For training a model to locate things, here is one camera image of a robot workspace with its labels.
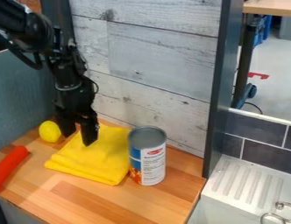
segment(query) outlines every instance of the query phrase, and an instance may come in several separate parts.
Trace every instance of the tin can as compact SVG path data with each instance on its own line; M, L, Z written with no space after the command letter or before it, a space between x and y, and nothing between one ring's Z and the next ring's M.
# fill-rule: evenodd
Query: tin can
M157 185L166 176L166 132L152 126L137 127L128 138L131 178L142 186Z

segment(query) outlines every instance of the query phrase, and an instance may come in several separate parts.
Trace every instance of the wood panel wall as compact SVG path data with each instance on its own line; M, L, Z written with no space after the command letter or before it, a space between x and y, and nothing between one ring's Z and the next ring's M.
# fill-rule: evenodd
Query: wood panel wall
M155 125L203 157L221 0L70 0L106 119Z

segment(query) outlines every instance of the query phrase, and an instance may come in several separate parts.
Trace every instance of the tennis ball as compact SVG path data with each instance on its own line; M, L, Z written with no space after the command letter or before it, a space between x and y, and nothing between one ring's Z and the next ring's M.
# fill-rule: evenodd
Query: tennis ball
M61 136L61 131L55 122L46 121L39 126L39 136L48 143L56 143Z

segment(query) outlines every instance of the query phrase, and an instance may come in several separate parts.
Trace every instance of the yellow cloth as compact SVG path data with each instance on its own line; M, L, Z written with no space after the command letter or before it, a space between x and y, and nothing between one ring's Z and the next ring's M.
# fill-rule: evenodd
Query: yellow cloth
M129 129L100 126L97 141L86 147L78 132L45 167L111 186L119 184L129 170Z

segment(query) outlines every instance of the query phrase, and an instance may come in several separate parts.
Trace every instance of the wooden table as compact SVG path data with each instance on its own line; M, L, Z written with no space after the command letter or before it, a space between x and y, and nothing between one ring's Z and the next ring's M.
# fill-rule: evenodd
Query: wooden table
M291 17L291 0L249 0L244 13Z
M205 182L202 159L173 147L167 148L167 177L155 186L128 177L109 186L44 168L67 140L45 143L34 129L1 149L0 160L14 145L24 145L31 155L11 175L0 198L49 223L179 224L188 218Z

